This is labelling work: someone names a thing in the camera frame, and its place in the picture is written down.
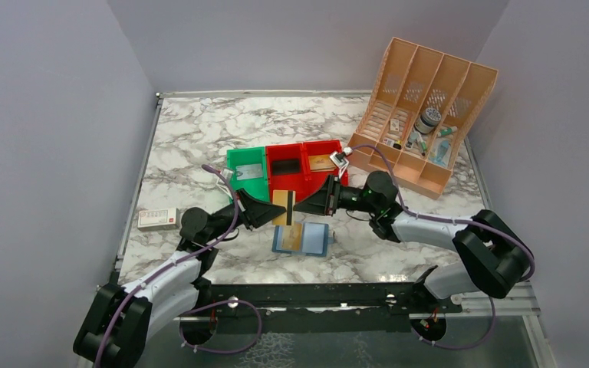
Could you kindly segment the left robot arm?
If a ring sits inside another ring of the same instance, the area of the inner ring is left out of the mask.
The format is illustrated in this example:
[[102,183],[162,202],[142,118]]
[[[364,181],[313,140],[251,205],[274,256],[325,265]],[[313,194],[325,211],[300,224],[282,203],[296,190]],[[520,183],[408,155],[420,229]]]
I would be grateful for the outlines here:
[[98,289],[75,337],[74,353],[95,367],[135,366],[146,342],[174,317],[207,311],[211,296],[203,275],[216,258],[216,245],[239,226],[259,228],[286,212],[244,189],[216,212],[188,208],[181,216],[178,247],[166,261],[135,281]]

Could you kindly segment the gold credit card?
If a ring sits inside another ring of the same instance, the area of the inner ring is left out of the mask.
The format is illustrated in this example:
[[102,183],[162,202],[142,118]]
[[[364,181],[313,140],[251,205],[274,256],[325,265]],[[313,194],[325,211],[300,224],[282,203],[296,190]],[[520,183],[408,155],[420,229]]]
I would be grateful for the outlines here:
[[281,249],[284,251],[300,251],[303,225],[293,222],[282,227]]
[[329,155],[309,156],[308,162],[312,172],[327,172],[337,168]]

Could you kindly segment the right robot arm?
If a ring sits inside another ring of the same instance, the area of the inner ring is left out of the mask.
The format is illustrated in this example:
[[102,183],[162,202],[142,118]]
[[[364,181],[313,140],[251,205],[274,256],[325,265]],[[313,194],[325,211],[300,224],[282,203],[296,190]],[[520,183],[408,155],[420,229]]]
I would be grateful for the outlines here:
[[454,251],[459,261],[432,266],[413,283],[407,298],[430,312],[454,294],[481,291],[502,299],[529,278],[535,261],[526,245],[492,211],[471,218],[440,218],[414,213],[397,202],[400,195],[389,173],[370,173],[360,189],[328,176],[322,187],[296,205],[297,212],[333,215],[338,209],[370,216],[373,233],[391,242],[418,242]]

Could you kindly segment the blue leather card holder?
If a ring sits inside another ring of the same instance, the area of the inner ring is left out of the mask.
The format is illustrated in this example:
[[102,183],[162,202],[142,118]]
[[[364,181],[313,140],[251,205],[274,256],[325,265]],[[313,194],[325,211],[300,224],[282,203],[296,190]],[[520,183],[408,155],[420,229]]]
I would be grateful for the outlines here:
[[281,249],[282,227],[275,227],[272,242],[272,251],[276,253],[325,257],[328,247],[335,243],[335,233],[331,231],[329,224],[314,222],[299,222],[303,225],[300,251],[284,251]]

